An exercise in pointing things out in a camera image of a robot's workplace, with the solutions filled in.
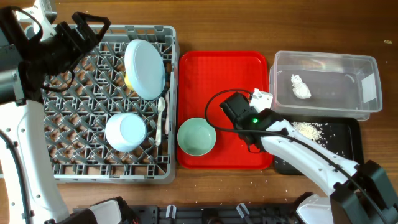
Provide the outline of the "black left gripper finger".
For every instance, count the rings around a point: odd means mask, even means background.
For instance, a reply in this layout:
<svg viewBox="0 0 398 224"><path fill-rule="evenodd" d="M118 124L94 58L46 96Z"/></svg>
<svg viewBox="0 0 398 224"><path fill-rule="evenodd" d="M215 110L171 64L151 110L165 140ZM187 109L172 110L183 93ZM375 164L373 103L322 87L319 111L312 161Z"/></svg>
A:
<svg viewBox="0 0 398 224"><path fill-rule="evenodd" d="M77 25L76 29L83 39L91 44L98 44L111 25L107 17L93 16L83 12L75 12L72 19ZM100 31L94 31L90 25L102 25Z"/></svg>
<svg viewBox="0 0 398 224"><path fill-rule="evenodd" d="M66 22L61 22L58 25L58 33L63 39L65 39L70 45L81 46L84 44L84 40L76 29L72 29Z"/></svg>

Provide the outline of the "green bowl with food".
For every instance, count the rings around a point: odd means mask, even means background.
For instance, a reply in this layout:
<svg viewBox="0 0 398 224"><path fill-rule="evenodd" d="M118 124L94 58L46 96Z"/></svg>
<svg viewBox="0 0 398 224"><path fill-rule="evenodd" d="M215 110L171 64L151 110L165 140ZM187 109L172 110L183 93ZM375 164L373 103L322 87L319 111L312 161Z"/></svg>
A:
<svg viewBox="0 0 398 224"><path fill-rule="evenodd" d="M190 118L179 127L177 142L184 153L204 156L216 144L216 130L203 118Z"/></svg>

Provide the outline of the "white napkin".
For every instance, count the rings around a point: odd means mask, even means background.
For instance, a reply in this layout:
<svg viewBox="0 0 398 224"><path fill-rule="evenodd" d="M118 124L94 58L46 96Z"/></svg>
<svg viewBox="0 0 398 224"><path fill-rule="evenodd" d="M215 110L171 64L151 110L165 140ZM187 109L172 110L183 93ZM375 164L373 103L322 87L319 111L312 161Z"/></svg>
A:
<svg viewBox="0 0 398 224"><path fill-rule="evenodd" d="M293 94L299 99L309 99L312 95L306 83L304 83L299 75L292 75L290 81L292 82Z"/></svg>

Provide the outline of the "yellow plastic cup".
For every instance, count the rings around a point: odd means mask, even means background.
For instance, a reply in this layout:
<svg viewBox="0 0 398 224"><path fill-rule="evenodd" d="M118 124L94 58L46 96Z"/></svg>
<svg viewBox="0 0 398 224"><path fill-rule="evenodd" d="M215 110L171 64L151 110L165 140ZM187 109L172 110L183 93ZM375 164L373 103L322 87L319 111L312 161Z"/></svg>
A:
<svg viewBox="0 0 398 224"><path fill-rule="evenodd" d="M131 91L134 90L134 88L131 85L131 82L129 81L129 77L128 77L127 73L124 74L124 82L128 89L130 89Z"/></svg>

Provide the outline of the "light blue plate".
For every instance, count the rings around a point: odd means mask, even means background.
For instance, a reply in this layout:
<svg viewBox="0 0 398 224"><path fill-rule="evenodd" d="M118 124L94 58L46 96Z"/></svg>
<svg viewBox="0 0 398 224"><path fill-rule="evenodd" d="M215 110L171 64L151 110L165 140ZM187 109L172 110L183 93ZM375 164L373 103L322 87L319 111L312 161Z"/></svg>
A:
<svg viewBox="0 0 398 224"><path fill-rule="evenodd" d="M144 100L154 100L165 88L165 66L160 53L150 42L132 40L124 54L125 72L133 91Z"/></svg>

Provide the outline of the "light blue bowl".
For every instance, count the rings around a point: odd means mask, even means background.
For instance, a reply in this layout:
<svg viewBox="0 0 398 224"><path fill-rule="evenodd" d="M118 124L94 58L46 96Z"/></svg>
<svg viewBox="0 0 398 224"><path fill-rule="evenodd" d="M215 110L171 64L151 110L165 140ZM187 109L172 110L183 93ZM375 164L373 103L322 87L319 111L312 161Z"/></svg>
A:
<svg viewBox="0 0 398 224"><path fill-rule="evenodd" d="M105 136L109 145L120 152L130 152L144 142L147 128L134 113L118 113L106 123Z"/></svg>

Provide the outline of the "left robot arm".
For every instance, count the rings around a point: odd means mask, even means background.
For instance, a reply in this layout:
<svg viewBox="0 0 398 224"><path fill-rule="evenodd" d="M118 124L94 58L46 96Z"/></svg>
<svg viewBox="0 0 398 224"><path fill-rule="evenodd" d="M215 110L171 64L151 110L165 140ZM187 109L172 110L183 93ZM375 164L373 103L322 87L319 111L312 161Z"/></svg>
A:
<svg viewBox="0 0 398 224"><path fill-rule="evenodd" d="M95 48L109 19L76 12L66 22L27 37L17 6L1 9L1 167L11 223L122 223L121 201L105 200L70 213L53 176L44 134L42 92L47 77L73 72Z"/></svg>

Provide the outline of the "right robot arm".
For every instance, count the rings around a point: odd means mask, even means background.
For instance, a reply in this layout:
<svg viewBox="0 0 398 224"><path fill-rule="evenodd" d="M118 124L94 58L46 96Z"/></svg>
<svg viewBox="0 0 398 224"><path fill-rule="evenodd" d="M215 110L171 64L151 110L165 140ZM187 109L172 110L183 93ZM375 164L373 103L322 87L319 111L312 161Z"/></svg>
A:
<svg viewBox="0 0 398 224"><path fill-rule="evenodd" d="M258 111L241 93L220 104L233 131L249 145L294 166L323 190L299 203L296 213L305 223L397 223L397 193L376 162L360 165L338 156L299 133L280 114Z"/></svg>

